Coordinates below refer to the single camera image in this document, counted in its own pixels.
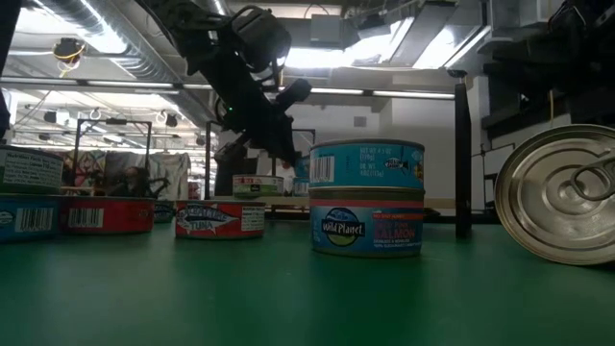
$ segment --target can label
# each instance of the can label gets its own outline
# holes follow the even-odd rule
[[[0,182],[59,188],[62,160],[17,150],[0,150]]]
[[[239,195],[280,195],[283,194],[284,180],[279,177],[233,177],[233,194]]]
[[[309,178],[309,156],[297,159],[295,163],[295,175],[298,178]]]
[[[243,237],[262,235],[264,206],[178,203],[176,235]]]
[[[150,232],[154,201],[74,198],[66,202],[61,224],[69,233],[122,234]]]
[[[308,196],[309,179],[308,178],[295,178],[292,181],[292,194],[298,197]]]
[[[154,205],[154,221],[155,222],[170,222],[173,218],[173,207],[169,202],[157,202]]]
[[[55,235],[58,201],[0,200],[0,241]]]
[[[383,186],[423,188],[423,150],[410,145],[349,143],[310,153],[310,187]]]
[[[311,200],[315,248],[358,254],[419,252],[423,203]]]

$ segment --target green table surface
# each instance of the green table surface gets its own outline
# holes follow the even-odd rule
[[[498,226],[424,238],[412,259],[312,252],[303,222],[0,245],[0,345],[615,345],[612,269],[545,261]]]

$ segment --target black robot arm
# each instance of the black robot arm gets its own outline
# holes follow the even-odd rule
[[[274,101],[265,91],[279,89],[278,60],[290,49],[290,34],[269,11],[247,6],[233,16],[207,12],[189,0],[136,0],[188,64],[188,74],[201,72],[224,105],[223,130],[241,134],[214,157],[220,163],[245,155],[244,145],[267,150],[294,165],[292,118],[285,111],[305,100],[308,82],[297,80]],[[268,72],[258,79],[255,74]]]

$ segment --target shelf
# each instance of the shelf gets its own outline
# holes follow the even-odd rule
[[[259,197],[252,199],[240,199],[233,196],[215,196],[213,200],[235,200],[235,201],[250,201],[250,202],[264,202],[269,206],[295,206],[295,207],[307,207],[309,206],[308,197]],[[453,198],[426,198],[425,208],[432,209],[454,209],[455,199]]]

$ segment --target canned salmon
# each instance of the canned salmon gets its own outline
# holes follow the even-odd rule
[[[313,189],[309,215],[314,250],[353,257],[420,253],[423,199],[417,189]]]
[[[309,187],[380,186],[423,189],[423,154],[418,143],[394,139],[337,140],[315,145]]]
[[[233,196],[255,198],[262,196],[282,196],[284,179],[274,176],[234,175]]]
[[[244,239],[261,237],[265,204],[234,201],[178,201],[177,237]]]
[[[123,197],[65,197],[61,229],[73,235],[122,235],[151,232],[155,200]]]
[[[0,193],[60,194],[62,158],[0,145]]]
[[[156,201],[154,205],[154,223],[169,223],[175,216],[175,202]]]
[[[590,200],[614,186],[612,162],[572,182],[583,166],[612,155],[615,130],[562,126],[538,134],[508,157],[495,204],[502,224],[523,247],[547,260],[588,265],[615,260],[615,198]]]
[[[296,197],[307,197],[309,188],[309,178],[294,178],[292,180],[292,195]]]
[[[59,210],[55,196],[0,195],[0,242],[56,235]]]

